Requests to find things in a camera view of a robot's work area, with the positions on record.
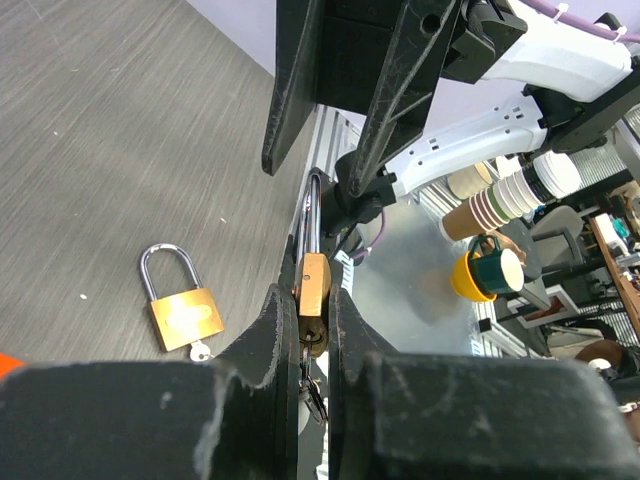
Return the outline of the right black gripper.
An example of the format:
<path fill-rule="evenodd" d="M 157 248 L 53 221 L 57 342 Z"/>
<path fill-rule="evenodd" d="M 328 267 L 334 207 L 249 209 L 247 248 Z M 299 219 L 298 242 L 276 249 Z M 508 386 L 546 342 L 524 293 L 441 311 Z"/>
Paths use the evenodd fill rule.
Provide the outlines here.
<path fill-rule="evenodd" d="M 422 134 L 459 14 L 458 1 L 278 1 L 263 171 L 276 174 L 317 99 L 368 112 L 347 187 L 363 195 Z"/>

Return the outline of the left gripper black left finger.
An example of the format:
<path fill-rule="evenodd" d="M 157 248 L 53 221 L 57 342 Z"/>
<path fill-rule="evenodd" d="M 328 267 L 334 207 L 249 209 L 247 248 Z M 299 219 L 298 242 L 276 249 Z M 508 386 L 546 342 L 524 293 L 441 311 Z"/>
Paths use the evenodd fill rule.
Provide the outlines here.
<path fill-rule="evenodd" d="M 293 479 L 298 321 L 272 285 L 202 362 L 36 365 L 1 384 L 5 479 Z"/>

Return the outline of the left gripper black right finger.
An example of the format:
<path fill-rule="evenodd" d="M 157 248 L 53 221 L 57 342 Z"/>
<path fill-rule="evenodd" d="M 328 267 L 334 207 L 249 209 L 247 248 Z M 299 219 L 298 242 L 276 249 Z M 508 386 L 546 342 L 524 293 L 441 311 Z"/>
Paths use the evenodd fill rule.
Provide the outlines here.
<path fill-rule="evenodd" d="M 328 300 L 333 479 L 635 479 L 610 388 L 574 361 L 406 354 Z"/>

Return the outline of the keys with grey charm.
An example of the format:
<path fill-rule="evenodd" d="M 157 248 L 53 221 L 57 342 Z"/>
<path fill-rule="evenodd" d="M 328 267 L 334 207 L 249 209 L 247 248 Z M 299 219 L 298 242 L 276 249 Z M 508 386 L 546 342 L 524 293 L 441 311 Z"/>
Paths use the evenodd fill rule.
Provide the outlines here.
<path fill-rule="evenodd" d="M 302 342 L 298 401 L 298 434 L 306 428 L 309 419 L 324 427 L 328 421 L 328 411 L 321 396 L 320 386 L 311 376 L 311 336 L 306 335 Z"/>

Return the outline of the small brass padlock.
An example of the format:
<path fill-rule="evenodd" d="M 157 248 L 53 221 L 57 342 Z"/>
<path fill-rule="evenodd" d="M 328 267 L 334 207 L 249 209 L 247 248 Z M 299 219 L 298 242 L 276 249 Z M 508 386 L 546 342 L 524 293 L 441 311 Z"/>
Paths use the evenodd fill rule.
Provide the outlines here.
<path fill-rule="evenodd" d="M 308 175 L 300 206 L 294 296 L 298 308 L 299 339 L 312 358 L 328 346 L 328 298 L 331 272 L 321 252 L 321 172 Z"/>

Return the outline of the orange black padlock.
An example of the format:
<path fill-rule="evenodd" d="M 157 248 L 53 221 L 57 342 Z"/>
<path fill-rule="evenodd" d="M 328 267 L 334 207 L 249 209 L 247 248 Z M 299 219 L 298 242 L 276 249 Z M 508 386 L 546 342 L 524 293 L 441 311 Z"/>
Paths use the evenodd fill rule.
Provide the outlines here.
<path fill-rule="evenodd" d="M 3 380 L 7 375 L 23 368 L 25 363 L 19 359 L 0 353 L 0 379 Z"/>

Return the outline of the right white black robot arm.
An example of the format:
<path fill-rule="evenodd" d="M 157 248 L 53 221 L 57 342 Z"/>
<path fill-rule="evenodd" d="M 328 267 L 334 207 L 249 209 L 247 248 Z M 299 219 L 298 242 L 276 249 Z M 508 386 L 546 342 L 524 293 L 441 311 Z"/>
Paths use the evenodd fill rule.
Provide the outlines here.
<path fill-rule="evenodd" d="M 478 162 L 600 145 L 639 101 L 638 45 L 612 14 L 545 1 L 280 1 L 262 168 L 315 106 L 363 115 L 321 220 L 367 222 Z"/>

